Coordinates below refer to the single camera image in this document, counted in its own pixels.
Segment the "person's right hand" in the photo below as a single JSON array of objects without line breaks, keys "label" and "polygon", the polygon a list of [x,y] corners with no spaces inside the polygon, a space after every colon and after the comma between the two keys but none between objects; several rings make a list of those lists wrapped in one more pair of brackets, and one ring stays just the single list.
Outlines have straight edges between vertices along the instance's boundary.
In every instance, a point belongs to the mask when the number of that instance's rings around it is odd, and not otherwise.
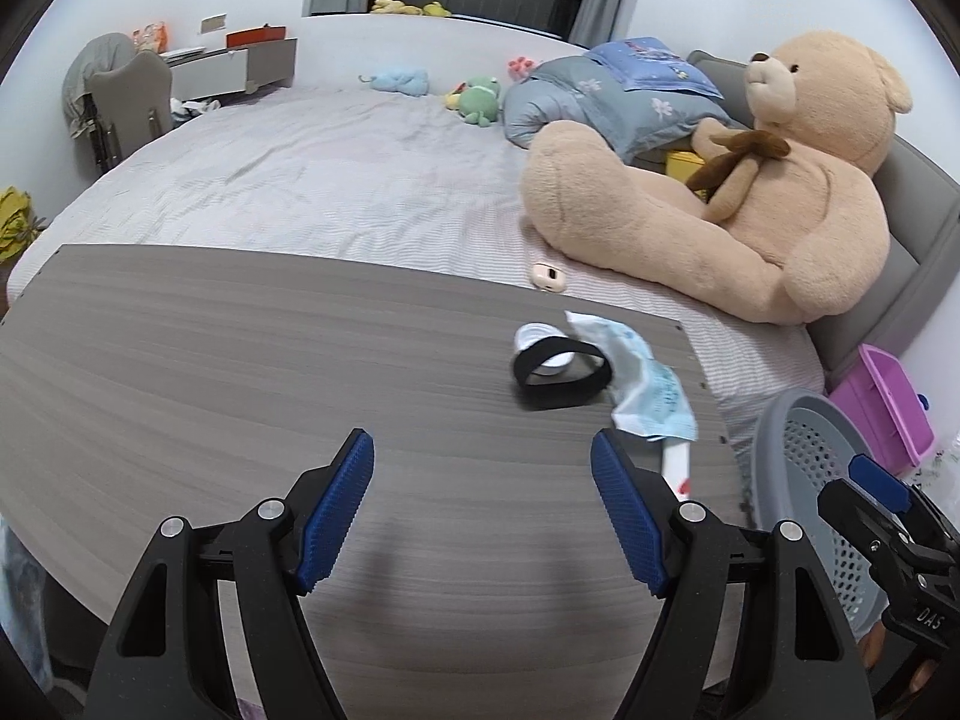
[{"label": "person's right hand", "polygon": [[859,651],[875,700],[880,697],[893,700],[905,694],[914,672],[921,667],[918,644],[889,631],[882,621],[876,622],[862,637]]}]

